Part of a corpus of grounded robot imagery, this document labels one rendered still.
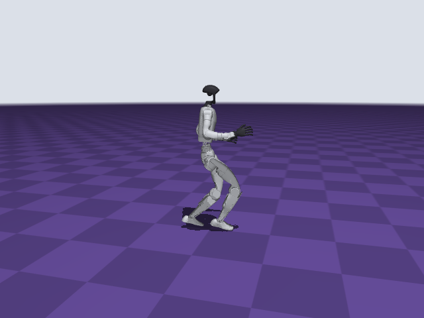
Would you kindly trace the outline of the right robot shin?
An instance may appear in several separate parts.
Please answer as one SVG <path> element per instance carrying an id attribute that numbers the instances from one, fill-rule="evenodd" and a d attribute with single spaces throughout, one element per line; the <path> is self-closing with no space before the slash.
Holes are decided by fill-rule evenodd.
<path id="1" fill-rule="evenodd" d="M 224 218 L 229 214 L 232 208 L 235 206 L 236 202 L 239 200 L 242 192 L 239 194 L 239 189 L 236 187 L 231 188 L 230 192 L 227 194 L 223 205 L 222 211 L 218 217 L 218 222 L 223 223 Z"/>

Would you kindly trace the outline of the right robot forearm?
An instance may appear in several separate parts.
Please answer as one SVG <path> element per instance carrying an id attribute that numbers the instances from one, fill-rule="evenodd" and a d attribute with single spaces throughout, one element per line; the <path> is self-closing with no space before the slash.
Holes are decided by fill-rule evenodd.
<path id="1" fill-rule="evenodd" d="M 228 140 L 231 140 L 230 138 L 235 136 L 235 133 L 234 132 L 222 133 L 222 132 L 214 132 L 214 131 L 206 130 L 205 136 L 209 138 L 213 138 L 214 140 L 228 141 Z"/>

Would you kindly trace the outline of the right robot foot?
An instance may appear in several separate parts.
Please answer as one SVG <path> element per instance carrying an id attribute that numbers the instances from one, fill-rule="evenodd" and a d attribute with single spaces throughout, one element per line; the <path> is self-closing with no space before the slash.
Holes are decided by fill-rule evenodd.
<path id="1" fill-rule="evenodd" d="M 228 231 L 232 231 L 233 228 L 234 228 L 232 225 L 226 223 L 224 220 L 223 220 L 223 223 L 219 223 L 218 219 L 213 219 L 210 222 L 210 224 L 214 227 L 219 227 L 219 228 L 222 228 L 222 229 L 225 229 L 225 230 L 228 230 Z"/>

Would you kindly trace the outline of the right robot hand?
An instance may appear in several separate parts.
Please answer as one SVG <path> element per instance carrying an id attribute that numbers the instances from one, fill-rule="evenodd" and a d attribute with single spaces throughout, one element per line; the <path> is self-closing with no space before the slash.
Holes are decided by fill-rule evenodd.
<path id="1" fill-rule="evenodd" d="M 235 136 L 230 138 L 230 139 L 232 140 L 234 138 L 237 138 L 238 136 L 247 136 L 247 135 L 253 136 L 253 134 L 251 134 L 251 133 L 253 133 L 253 129 L 251 129 L 251 126 L 247 126 L 247 127 L 244 127 L 244 126 L 246 126 L 246 125 L 240 126 L 240 128 L 237 129 L 237 131 L 232 131 L 232 132 L 235 133 Z M 249 131 L 249 130 L 252 130 L 252 131 Z M 248 134 L 246 134 L 246 133 L 248 133 Z"/>

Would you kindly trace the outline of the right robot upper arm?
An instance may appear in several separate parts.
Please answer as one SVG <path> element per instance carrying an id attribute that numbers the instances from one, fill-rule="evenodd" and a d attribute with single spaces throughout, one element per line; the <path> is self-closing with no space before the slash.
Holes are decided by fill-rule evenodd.
<path id="1" fill-rule="evenodd" d="M 202 134 L 205 140 L 210 140 L 211 138 L 205 136 L 205 131 L 209 130 L 211 127 L 211 119 L 213 117 L 213 111 L 211 109 L 204 109 L 203 110 L 203 130 Z"/>

